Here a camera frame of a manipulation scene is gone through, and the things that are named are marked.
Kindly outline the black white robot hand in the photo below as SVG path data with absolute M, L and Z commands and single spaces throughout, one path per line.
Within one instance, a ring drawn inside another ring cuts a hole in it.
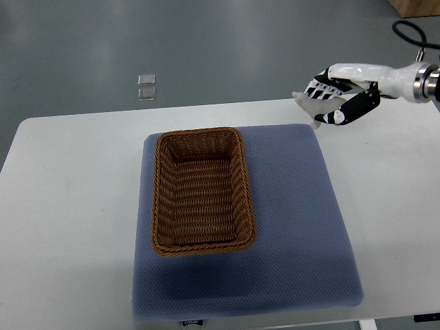
M 338 63 L 315 76 L 303 93 L 319 100 L 344 98 L 346 102 L 338 110 L 316 115 L 314 120 L 321 124 L 346 125 L 377 108 L 383 98 L 427 102 L 422 84 L 428 66 L 418 62 L 395 69 L 383 65 Z

